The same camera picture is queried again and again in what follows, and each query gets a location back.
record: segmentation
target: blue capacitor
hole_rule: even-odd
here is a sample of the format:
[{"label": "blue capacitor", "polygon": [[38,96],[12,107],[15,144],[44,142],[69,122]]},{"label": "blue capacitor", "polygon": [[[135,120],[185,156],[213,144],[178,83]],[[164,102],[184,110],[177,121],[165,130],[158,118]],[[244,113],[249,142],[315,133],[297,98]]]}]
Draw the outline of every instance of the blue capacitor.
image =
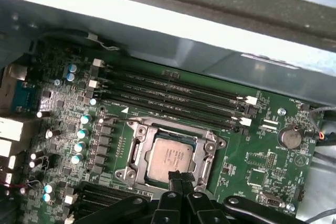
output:
[{"label": "blue capacitor", "polygon": [[67,81],[74,81],[75,80],[75,75],[73,73],[68,73],[67,74]]}]

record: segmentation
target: chip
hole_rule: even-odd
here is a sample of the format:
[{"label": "chip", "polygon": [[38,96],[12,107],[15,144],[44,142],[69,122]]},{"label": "chip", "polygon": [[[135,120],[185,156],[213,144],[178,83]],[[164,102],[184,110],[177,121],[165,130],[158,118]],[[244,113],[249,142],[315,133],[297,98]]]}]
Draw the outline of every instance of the chip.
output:
[{"label": "chip", "polygon": [[105,157],[97,155],[96,158],[94,159],[94,163],[103,165],[105,163]]},{"label": "chip", "polygon": [[68,167],[63,168],[63,174],[64,175],[71,175],[72,169]]},{"label": "chip", "polygon": [[53,144],[53,143],[50,144],[49,149],[50,149],[51,152],[54,152],[56,150],[56,148],[57,148],[57,144]]},{"label": "chip", "polygon": [[58,101],[56,102],[56,107],[58,107],[58,108],[63,108],[63,106],[64,106],[64,101],[58,100]]},{"label": "chip", "polygon": [[68,125],[68,131],[75,132],[76,131],[76,125],[70,123]]},{"label": "chip", "polygon": [[99,173],[99,174],[101,174],[103,170],[104,170],[104,167],[101,165],[94,165],[92,168],[92,172]]},{"label": "chip", "polygon": [[108,152],[109,148],[103,145],[99,145],[97,148],[97,153],[98,154],[102,154],[102,155],[106,155]]},{"label": "chip", "polygon": [[101,128],[101,134],[104,134],[104,135],[111,135],[112,134],[112,128],[111,127],[108,127],[108,126],[103,126]]},{"label": "chip", "polygon": [[263,186],[265,180],[265,172],[262,170],[252,169],[248,184],[252,186]]},{"label": "chip", "polygon": [[99,137],[99,144],[106,144],[108,145],[110,143],[110,138],[107,136],[100,136]]},{"label": "chip", "polygon": [[42,96],[45,98],[50,98],[51,97],[51,92],[49,90],[44,90],[42,92]]},{"label": "chip", "polygon": [[157,138],[150,154],[147,176],[168,183],[168,172],[179,170],[186,173],[193,156],[193,147],[188,144]]},{"label": "chip", "polygon": [[85,84],[85,82],[83,82],[83,81],[81,81],[80,83],[77,84],[77,87],[78,87],[79,89],[85,89],[85,86],[86,86],[86,84]]},{"label": "chip", "polygon": [[60,182],[58,182],[58,186],[60,188],[65,188],[67,186],[67,183],[65,181],[60,181]]}]

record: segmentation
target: electrolytic capacitor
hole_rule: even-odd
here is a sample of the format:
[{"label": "electrolytic capacitor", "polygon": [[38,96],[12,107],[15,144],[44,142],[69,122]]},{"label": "electrolytic capacitor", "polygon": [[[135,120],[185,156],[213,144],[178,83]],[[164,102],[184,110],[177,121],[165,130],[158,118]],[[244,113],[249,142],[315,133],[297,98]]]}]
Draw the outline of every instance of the electrolytic capacitor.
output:
[{"label": "electrolytic capacitor", "polygon": [[49,202],[55,199],[55,193],[51,192],[50,194],[43,194],[43,201],[44,202]]},{"label": "electrolytic capacitor", "polygon": [[80,118],[80,122],[82,124],[87,124],[91,121],[92,121],[92,116],[90,116],[90,115],[82,115],[81,118]]},{"label": "electrolytic capacitor", "polygon": [[70,73],[75,73],[77,71],[77,65],[75,64],[70,64],[69,65],[69,72]]},{"label": "electrolytic capacitor", "polygon": [[53,137],[53,136],[58,136],[61,134],[61,131],[60,130],[49,130],[47,132],[47,136],[50,138],[50,137]]},{"label": "electrolytic capacitor", "polygon": [[44,151],[38,151],[38,152],[32,153],[30,155],[30,159],[35,160],[35,159],[43,157],[43,156],[44,156]]},{"label": "electrolytic capacitor", "polygon": [[97,100],[95,98],[90,99],[89,101],[90,105],[94,106],[97,104]]},{"label": "electrolytic capacitor", "polygon": [[32,161],[29,162],[29,167],[30,168],[34,168],[34,167],[42,164],[42,162],[43,162],[42,158],[38,158],[38,159],[32,160]]},{"label": "electrolytic capacitor", "polygon": [[51,181],[49,184],[44,186],[44,191],[50,194],[51,192],[55,191],[56,186],[57,186],[56,183]]},{"label": "electrolytic capacitor", "polygon": [[74,81],[75,80],[75,75],[73,73],[68,73],[67,74],[67,81]]},{"label": "electrolytic capacitor", "polygon": [[77,165],[79,162],[81,162],[84,159],[83,154],[77,153],[75,156],[71,158],[71,162],[74,165]]},{"label": "electrolytic capacitor", "polygon": [[83,139],[89,135],[89,131],[87,129],[81,129],[80,131],[77,132],[77,137],[79,139]]},{"label": "electrolytic capacitor", "polygon": [[81,152],[85,149],[85,147],[86,147],[85,142],[79,142],[79,143],[75,144],[74,150],[75,150],[75,152]]},{"label": "electrolytic capacitor", "polygon": [[36,116],[38,118],[48,118],[48,117],[51,116],[51,113],[50,113],[50,111],[39,111],[39,112],[36,113]]}]

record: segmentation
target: capacitor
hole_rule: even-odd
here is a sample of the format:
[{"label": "capacitor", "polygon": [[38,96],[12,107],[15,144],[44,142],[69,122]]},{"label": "capacitor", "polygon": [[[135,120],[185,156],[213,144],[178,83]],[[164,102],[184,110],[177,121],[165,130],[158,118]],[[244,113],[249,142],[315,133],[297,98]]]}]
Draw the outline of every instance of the capacitor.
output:
[{"label": "capacitor", "polygon": [[44,191],[50,194],[51,192],[55,191],[56,186],[57,186],[56,183],[51,181],[49,184],[44,186]]},{"label": "capacitor", "polygon": [[44,151],[38,151],[38,152],[32,153],[30,155],[30,159],[35,160],[35,159],[43,157],[43,156],[44,156]]},{"label": "capacitor", "polygon": [[39,112],[36,113],[36,116],[38,118],[48,118],[48,117],[51,116],[51,113],[50,113],[50,111],[39,111]]},{"label": "capacitor", "polygon": [[52,201],[52,200],[55,199],[55,193],[51,192],[50,194],[43,194],[42,199],[43,199],[44,202]]},{"label": "capacitor", "polygon": [[50,138],[50,137],[53,137],[53,136],[58,136],[61,134],[61,131],[60,130],[49,130],[47,132],[47,136]]},{"label": "capacitor", "polygon": [[24,187],[21,187],[19,192],[21,195],[26,195],[27,190]]},{"label": "capacitor", "polygon": [[74,165],[77,165],[79,162],[81,162],[84,159],[83,154],[77,153],[75,156],[71,158],[71,162]]},{"label": "capacitor", "polygon": [[83,139],[89,135],[89,131],[87,129],[81,129],[80,131],[77,132],[77,137],[79,139]]},{"label": "capacitor", "polygon": [[77,65],[75,64],[70,64],[69,65],[69,72],[70,73],[75,73],[77,71]]},{"label": "capacitor", "polygon": [[34,168],[34,167],[42,164],[42,162],[43,162],[42,158],[38,158],[38,159],[32,160],[32,161],[29,162],[29,167],[30,168]]},{"label": "capacitor", "polygon": [[97,100],[95,98],[90,99],[90,105],[94,106],[97,104]]},{"label": "capacitor", "polygon": [[81,118],[80,118],[80,122],[82,124],[87,124],[91,121],[92,121],[92,116],[90,116],[90,115],[82,115]]},{"label": "capacitor", "polygon": [[287,149],[295,149],[300,146],[303,140],[301,131],[296,127],[286,127],[279,131],[278,141]]},{"label": "capacitor", "polygon": [[68,73],[67,74],[67,81],[74,81],[75,80],[75,75],[73,73]]},{"label": "capacitor", "polygon": [[75,150],[75,152],[81,152],[85,149],[85,147],[86,147],[85,142],[79,142],[79,143],[75,144],[74,150]]}]

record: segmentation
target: green circuit board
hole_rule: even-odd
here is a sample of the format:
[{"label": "green circuit board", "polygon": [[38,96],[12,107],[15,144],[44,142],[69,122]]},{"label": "green circuit board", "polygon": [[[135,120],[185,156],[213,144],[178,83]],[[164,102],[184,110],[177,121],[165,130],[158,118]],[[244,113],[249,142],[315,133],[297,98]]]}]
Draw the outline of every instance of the green circuit board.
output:
[{"label": "green circuit board", "polygon": [[[30,190],[22,204],[24,214],[19,218],[20,222],[53,224],[63,221],[67,217],[63,204],[67,187],[76,186],[81,181],[151,197],[153,194],[150,189],[130,189],[115,177],[116,170],[125,168],[128,162],[133,136],[133,129],[123,120],[144,116],[210,130],[226,142],[226,146],[215,153],[206,186],[218,202],[228,196],[239,195],[266,204],[261,193],[266,196],[270,194],[282,202],[276,209],[289,215],[296,214],[299,201],[302,201],[303,187],[316,144],[307,118],[308,111],[301,109],[307,103],[228,81],[123,57],[125,56],[118,51],[97,51],[63,42],[44,42],[38,46],[33,66],[23,85],[36,87],[36,102],[39,103],[37,110],[51,111],[52,116],[43,119],[40,135],[32,140],[30,152],[47,150],[59,155],[57,166],[46,171],[43,183],[62,182],[62,186],[56,188],[56,198],[51,202],[43,201],[44,192],[41,188]],[[102,59],[110,66],[110,70],[107,67],[99,68],[103,76],[109,71],[115,71],[115,76],[122,80],[119,72],[136,70],[138,73],[146,73],[142,75],[142,79],[133,78],[130,83],[144,85],[146,81],[151,82],[157,76],[159,81],[151,82],[154,89],[155,85],[159,84],[159,87],[160,82],[165,80],[172,85],[188,83],[195,89],[196,86],[203,87],[202,90],[189,93],[198,99],[193,104],[198,109],[193,109],[191,105],[187,108],[176,105],[172,109],[171,105],[162,105],[164,102],[161,105],[155,101],[148,102],[148,97],[136,95],[134,89],[118,84],[109,87],[101,85],[100,90],[96,89],[94,98],[97,103],[92,105],[91,98],[87,97],[87,83],[92,79],[94,59]],[[78,68],[74,81],[66,80],[69,64],[75,64]],[[132,92],[124,94],[123,88]],[[101,89],[110,92],[106,95]],[[182,86],[179,92],[188,92],[187,89]],[[250,96],[256,98],[257,102],[254,105],[243,103],[239,99],[221,98],[220,94],[207,92],[208,89]],[[235,116],[249,113],[250,126],[241,125],[233,119],[222,119],[220,113],[225,114],[226,111],[211,106],[206,101],[227,104],[232,108],[236,105],[245,106],[245,111],[232,110],[236,110]],[[285,110],[285,115],[278,114],[280,108]],[[93,120],[82,125],[80,118],[87,114]],[[93,167],[99,135],[97,120],[109,115],[123,120],[114,122],[103,172],[96,173]],[[49,128],[59,129],[61,134],[46,139],[46,130]],[[76,154],[73,147],[79,142],[77,132],[80,129],[87,129],[89,135],[81,140],[86,143],[86,149],[82,152],[84,158],[74,165],[71,158]],[[286,129],[300,132],[301,140],[297,147],[289,149],[280,144],[279,135]],[[287,204],[293,204],[295,210],[289,211]]]}]

